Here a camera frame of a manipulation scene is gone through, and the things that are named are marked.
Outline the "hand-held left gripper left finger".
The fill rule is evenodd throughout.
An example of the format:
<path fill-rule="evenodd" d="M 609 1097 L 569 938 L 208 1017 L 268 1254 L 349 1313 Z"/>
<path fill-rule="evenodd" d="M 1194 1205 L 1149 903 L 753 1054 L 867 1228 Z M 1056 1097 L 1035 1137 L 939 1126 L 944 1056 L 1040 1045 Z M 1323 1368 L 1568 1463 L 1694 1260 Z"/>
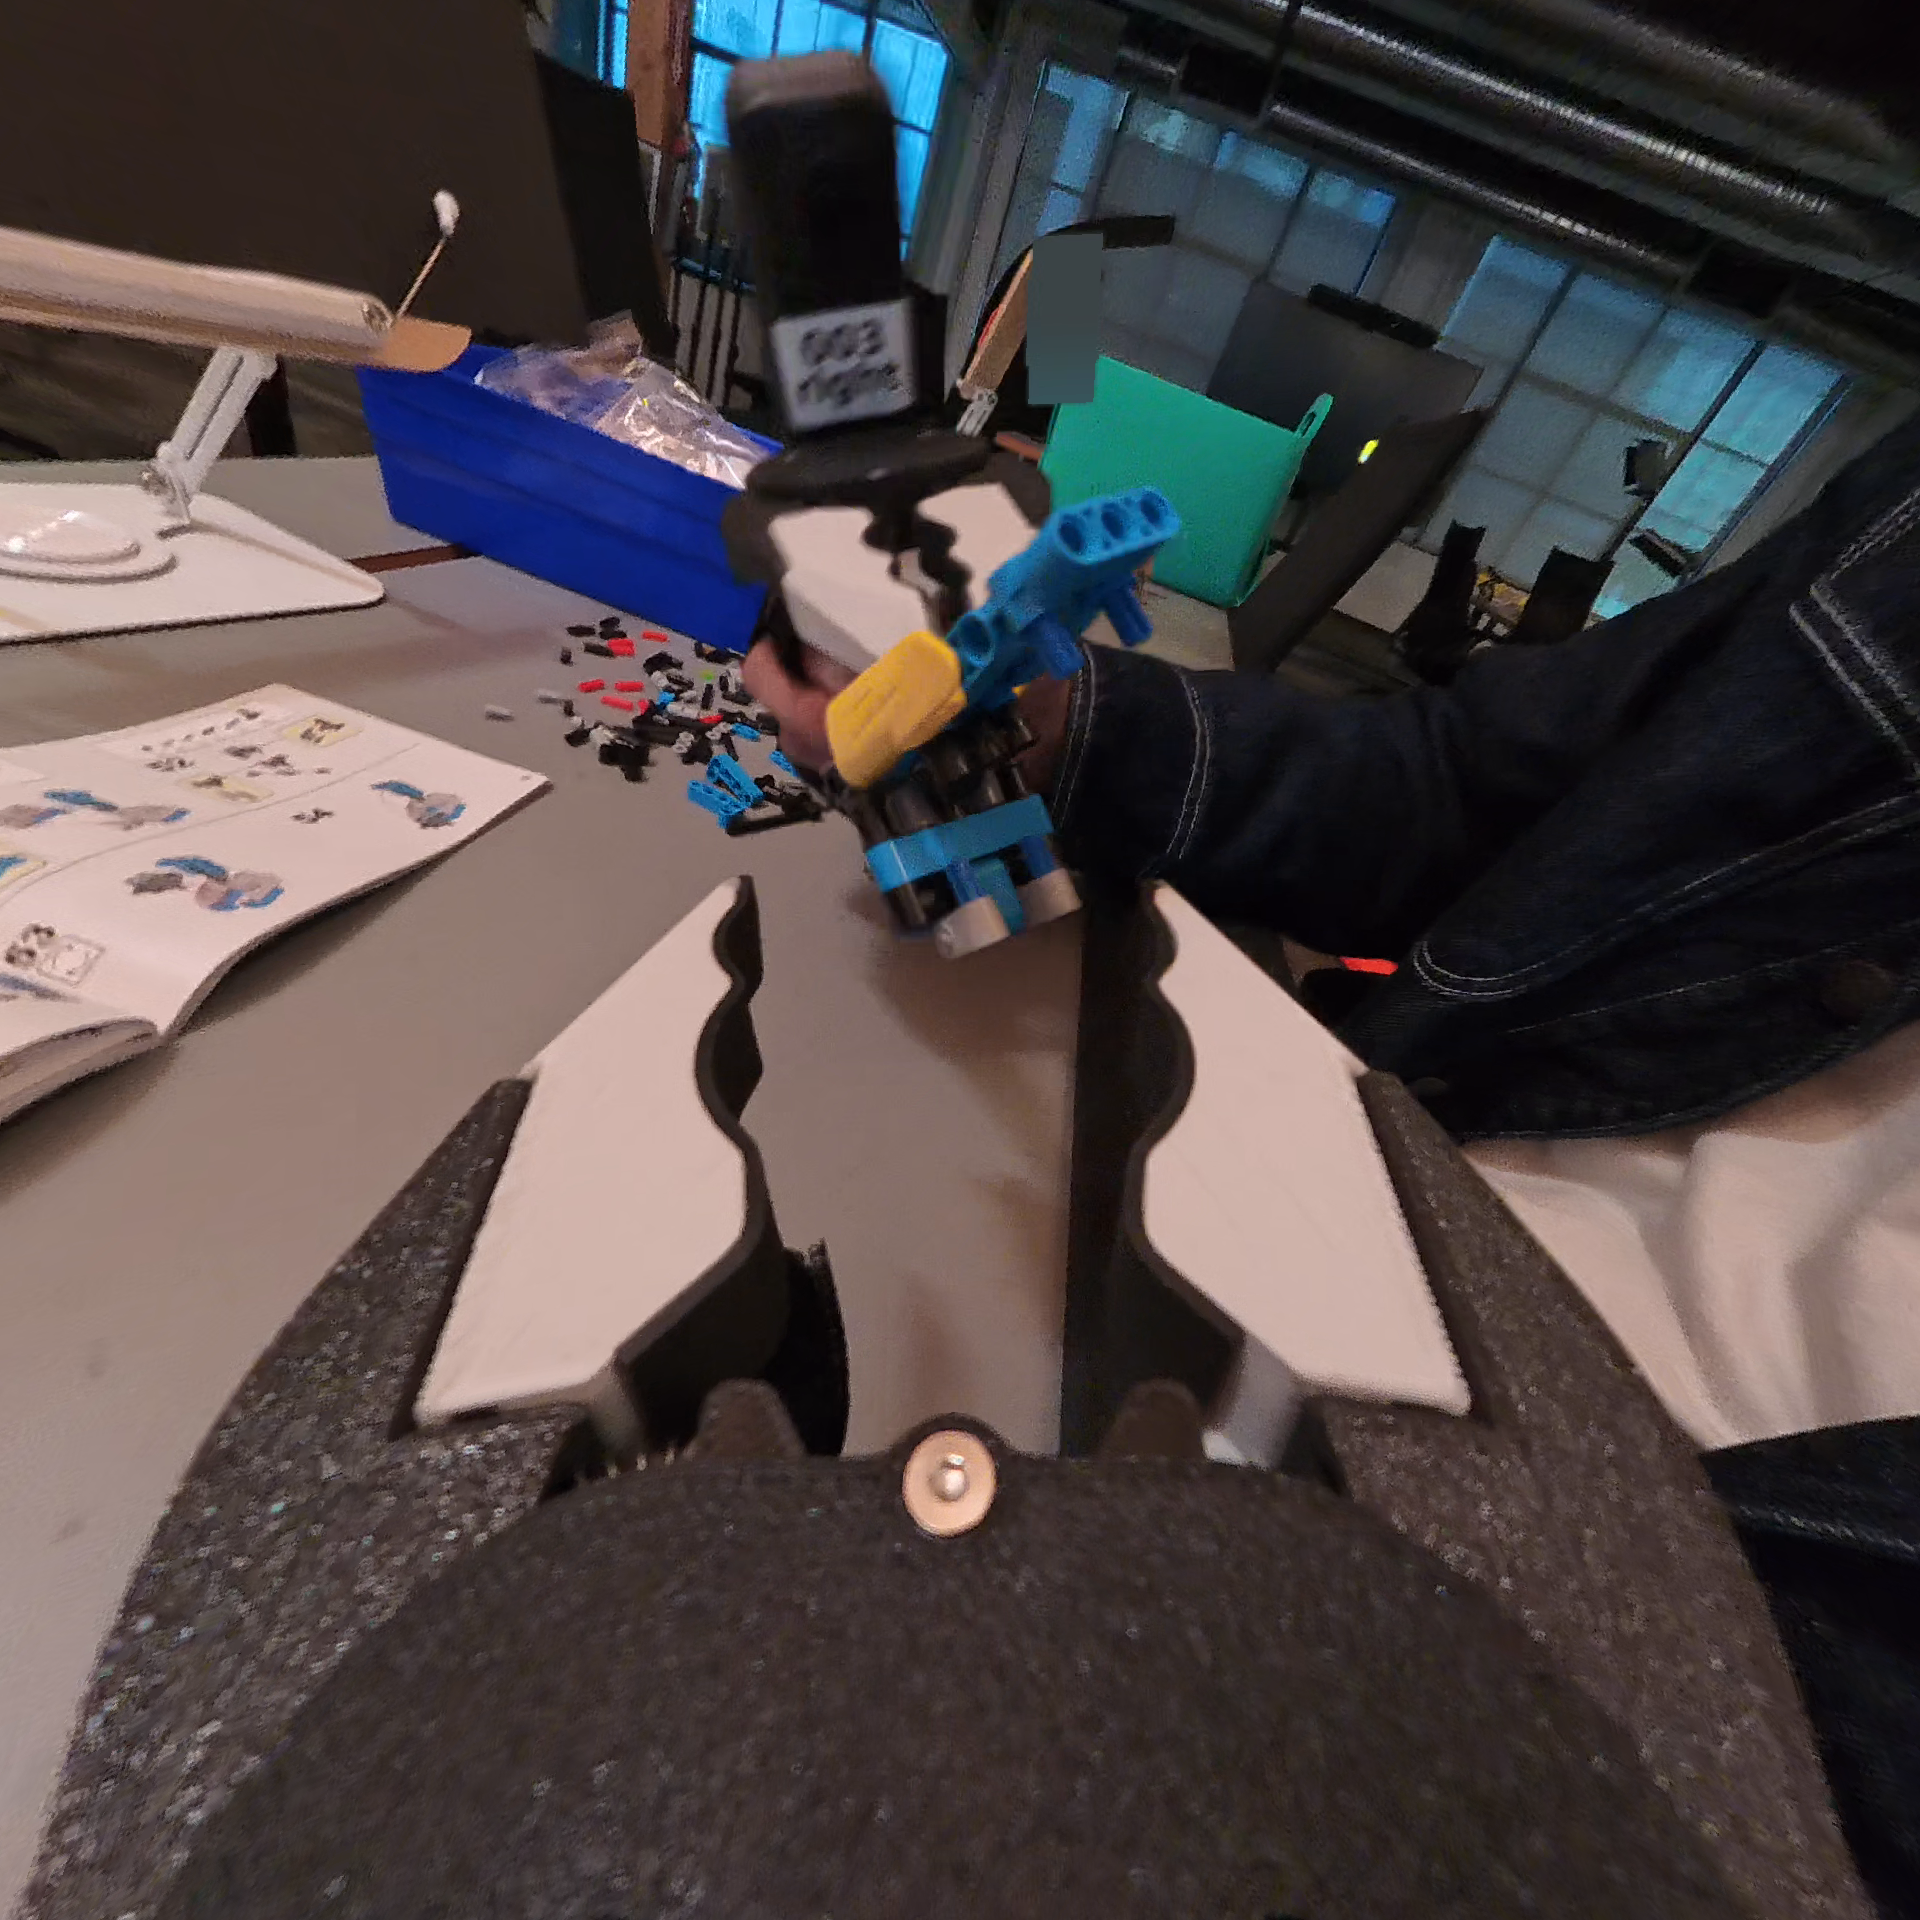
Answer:
<path fill-rule="evenodd" d="M 784 1247 L 740 1122 L 760 983 L 753 880 L 723 880 L 529 1063 L 419 1425 L 544 1406 L 678 1425 L 777 1353 Z"/>

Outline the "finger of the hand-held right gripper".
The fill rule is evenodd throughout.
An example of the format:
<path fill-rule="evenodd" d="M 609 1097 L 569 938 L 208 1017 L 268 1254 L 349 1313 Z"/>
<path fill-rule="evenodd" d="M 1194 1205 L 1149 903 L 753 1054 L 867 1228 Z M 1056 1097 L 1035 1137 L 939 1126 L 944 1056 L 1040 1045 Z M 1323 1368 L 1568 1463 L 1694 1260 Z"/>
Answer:
<path fill-rule="evenodd" d="M 784 511 L 780 596 L 801 641 L 860 674 L 909 633 L 944 638 L 965 605 L 921 562 L 921 549 L 950 538 L 939 511 L 912 511 L 902 546 L 872 538 L 872 511 Z"/>
<path fill-rule="evenodd" d="M 955 605 L 980 605 L 992 593 L 995 572 L 1025 552 L 1040 529 L 998 480 L 974 480 L 928 496 L 928 525 L 928 573 Z"/>

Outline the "yellow blue brick assembly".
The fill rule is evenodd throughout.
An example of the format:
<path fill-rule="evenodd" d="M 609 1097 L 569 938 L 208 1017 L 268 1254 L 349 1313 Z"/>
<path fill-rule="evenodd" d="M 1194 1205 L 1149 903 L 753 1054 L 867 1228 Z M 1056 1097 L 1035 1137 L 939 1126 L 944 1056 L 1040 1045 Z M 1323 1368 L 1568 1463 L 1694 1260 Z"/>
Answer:
<path fill-rule="evenodd" d="M 1125 644 L 1140 644 L 1149 621 L 1136 596 L 1139 569 L 1181 528 L 1155 486 L 1049 513 L 987 573 L 947 634 L 902 634 L 832 696 L 826 732 L 838 777 L 872 785 L 965 713 L 1009 705 L 1030 681 L 1070 679 L 1100 616 Z"/>

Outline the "person's right forearm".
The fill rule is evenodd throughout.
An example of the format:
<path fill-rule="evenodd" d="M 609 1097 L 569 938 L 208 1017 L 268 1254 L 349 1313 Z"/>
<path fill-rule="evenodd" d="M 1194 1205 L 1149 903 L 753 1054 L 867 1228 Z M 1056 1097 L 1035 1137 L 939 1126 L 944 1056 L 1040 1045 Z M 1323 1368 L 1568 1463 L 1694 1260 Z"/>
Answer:
<path fill-rule="evenodd" d="M 1443 688 L 1088 649 L 1072 862 L 1321 950 L 1549 970 L 1915 807 L 1915 421 L 1732 564 Z"/>

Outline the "grey desk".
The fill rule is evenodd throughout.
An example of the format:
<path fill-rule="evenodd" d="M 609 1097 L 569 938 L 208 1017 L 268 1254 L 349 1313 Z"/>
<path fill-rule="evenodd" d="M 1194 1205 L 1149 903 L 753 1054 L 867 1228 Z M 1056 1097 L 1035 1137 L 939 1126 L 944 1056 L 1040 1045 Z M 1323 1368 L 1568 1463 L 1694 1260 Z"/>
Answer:
<path fill-rule="evenodd" d="M 385 600 L 10 644 L 5 744 L 291 684 L 537 769 L 509 820 L 257 950 L 177 1045 L 5 1124 L 5 1911 L 33 1874 L 92 1655 L 251 1361 L 498 1079 L 721 880 L 754 876 L 748 1105 L 788 1242 L 826 1240 L 853 1449 L 965 1410 L 1059 1447 L 1085 918 L 947 965 L 901 942 L 845 822 L 730 838 L 654 760 L 571 750 L 564 626 L 598 600 L 397 525 L 373 460 L 228 461 L 219 496 Z"/>

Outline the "white desk lamp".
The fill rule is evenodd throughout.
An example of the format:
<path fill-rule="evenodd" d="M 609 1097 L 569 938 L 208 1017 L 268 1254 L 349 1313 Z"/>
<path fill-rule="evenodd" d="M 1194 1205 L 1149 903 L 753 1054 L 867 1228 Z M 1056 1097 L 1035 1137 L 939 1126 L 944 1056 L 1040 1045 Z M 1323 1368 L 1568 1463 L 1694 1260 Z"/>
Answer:
<path fill-rule="evenodd" d="M 394 318 L 369 293 L 3 228 L 5 320 L 210 359 L 134 485 L 3 486 L 3 641 L 363 608 L 363 569 L 201 488 L 283 359 L 438 372 L 467 326 Z"/>

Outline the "green plastic bin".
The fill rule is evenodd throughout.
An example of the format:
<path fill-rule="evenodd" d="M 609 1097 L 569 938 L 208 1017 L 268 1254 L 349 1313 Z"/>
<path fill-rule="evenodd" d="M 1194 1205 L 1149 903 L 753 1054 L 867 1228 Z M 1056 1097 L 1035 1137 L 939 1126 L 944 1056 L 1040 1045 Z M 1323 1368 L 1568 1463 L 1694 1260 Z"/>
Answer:
<path fill-rule="evenodd" d="M 1040 468 L 1056 506 L 1160 488 L 1185 528 L 1160 551 L 1155 580 L 1237 608 L 1331 410 L 1321 393 L 1285 426 L 1101 354 L 1093 399 L 1056 408 Z"/>

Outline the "pile of loose bricks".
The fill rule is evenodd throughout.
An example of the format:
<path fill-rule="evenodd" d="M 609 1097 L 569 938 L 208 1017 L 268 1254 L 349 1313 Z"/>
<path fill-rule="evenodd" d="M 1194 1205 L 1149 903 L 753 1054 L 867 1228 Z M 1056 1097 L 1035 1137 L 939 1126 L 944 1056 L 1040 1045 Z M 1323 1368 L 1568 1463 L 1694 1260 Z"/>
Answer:
<path fill-rule="evenodd" d="M 560 729 L 626 783 L 670 783 L 732 836 L 812 824 L 826 801 L 788 758 L 777 718 L 746 688 L 736 656 L 603 615 L 571 621 L 518 696 L 491 704 Z"/>

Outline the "clear plastic packets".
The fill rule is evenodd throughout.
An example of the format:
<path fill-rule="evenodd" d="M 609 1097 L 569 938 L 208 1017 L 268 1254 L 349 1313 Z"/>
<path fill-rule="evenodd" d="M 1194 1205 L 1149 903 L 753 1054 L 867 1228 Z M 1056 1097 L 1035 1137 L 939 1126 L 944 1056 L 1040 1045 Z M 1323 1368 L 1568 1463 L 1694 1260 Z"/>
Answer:
<path fill-rule="evenodd" d="M 587 345 L 504 351 L 476 383 L 730 488 L 744 488 L 749 470 L 771 457 L 769 444 L 723 418 L 670 362 L 649 357 L 632 312 L 594 322 Z"/>

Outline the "blue plastic bin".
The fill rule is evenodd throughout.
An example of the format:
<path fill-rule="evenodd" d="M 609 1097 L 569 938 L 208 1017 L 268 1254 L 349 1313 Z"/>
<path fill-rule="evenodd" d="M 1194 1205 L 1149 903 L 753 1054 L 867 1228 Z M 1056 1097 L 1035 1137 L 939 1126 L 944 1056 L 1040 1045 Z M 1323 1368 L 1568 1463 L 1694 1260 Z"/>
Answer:
<path fill-rule="evenodd" d="M 736 488 L 483 389 L 478 375 L 500 357 L 473 345 L 441 372 L 356 369 L 395 520 L 748 650 L 763 586 L 730 564 L 723 513 Z"/>

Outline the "black leaning board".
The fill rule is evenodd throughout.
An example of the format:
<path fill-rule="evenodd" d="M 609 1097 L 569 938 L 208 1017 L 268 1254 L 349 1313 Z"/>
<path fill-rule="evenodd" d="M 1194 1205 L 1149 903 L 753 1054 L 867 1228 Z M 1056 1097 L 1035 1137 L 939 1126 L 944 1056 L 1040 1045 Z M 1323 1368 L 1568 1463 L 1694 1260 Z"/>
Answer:
<path fill-rule="evenodd" d="M 1270 674 L 1386 549 L 1432 513 L 1490 418 L 1492 408 L 1480 407 L 1393 425 L 1229 612 L 1232 665 Z"/>

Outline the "metal rod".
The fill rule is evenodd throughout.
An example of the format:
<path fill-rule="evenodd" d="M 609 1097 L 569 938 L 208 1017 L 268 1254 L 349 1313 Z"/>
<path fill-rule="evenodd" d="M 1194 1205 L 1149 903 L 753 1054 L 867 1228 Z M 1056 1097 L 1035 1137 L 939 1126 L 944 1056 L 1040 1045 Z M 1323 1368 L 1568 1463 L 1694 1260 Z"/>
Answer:
<path fill-rule="evenodd" d="M 441 253 L 446 252 L 451 237 L 459 228 L 462 206 L 451 189 L 438 188 L 433 194 L 433 212 L 434 212 L 434 222 L 436 222 L 436 237 L 434 237 L 433 247 L 428 248 L 428 253 L 424 255 L 424 263 L 420 263 L 419 272 L 412 276 L 409 285 L 405 287 L 405 294 L 401 296 L 401 302 L 394 309 L 395 322 L 405 320 L 412 312 L 412 309 L 419 302 L 420 290 L 425 287 L 428 276 L 438 265 Z"/>

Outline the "white garment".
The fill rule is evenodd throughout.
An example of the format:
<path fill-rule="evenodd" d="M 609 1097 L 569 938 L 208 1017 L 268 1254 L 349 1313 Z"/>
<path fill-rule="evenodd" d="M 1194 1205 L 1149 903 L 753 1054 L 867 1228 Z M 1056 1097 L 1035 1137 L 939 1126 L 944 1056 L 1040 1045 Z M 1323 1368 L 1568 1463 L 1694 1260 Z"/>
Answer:
<path fill-rule="evenodd" d="M 1918 1023 L 1726 1118 L 1468 1159 L 1702 1447 L 1918 1410 Z"/>

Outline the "black office chair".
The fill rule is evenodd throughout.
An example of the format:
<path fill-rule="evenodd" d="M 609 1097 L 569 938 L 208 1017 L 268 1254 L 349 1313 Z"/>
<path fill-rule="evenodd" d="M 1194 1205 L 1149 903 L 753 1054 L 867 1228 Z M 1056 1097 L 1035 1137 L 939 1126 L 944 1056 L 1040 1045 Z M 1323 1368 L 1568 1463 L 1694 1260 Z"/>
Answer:
<path fill-rule="evenodd" d="M 1475 605 L 1484 532 L 1458 518 L 1448 528 L 1424 596 L 1398 628 L 1398 657 L 1429 686 L 1452 684 L 1480 641 Z"/>
<path fill-rule="evenodd" d="M 1614 564 L 1554 546 L 1537 572 L 1521 616 L 1506 639 L 1556 644 L 1581 633 Z"/>

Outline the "open instruction booklet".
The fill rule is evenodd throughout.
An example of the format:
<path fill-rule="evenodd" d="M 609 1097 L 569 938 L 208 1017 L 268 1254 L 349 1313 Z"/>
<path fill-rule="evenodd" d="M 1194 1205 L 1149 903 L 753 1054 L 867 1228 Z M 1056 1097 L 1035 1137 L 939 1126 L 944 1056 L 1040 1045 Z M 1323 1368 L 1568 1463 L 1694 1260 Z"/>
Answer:
<path fill-rule="evenodd" d="M 164 1045 L 246 952 L 547 789 L 288 686 L 8 748 L 3 1118 Z"/>

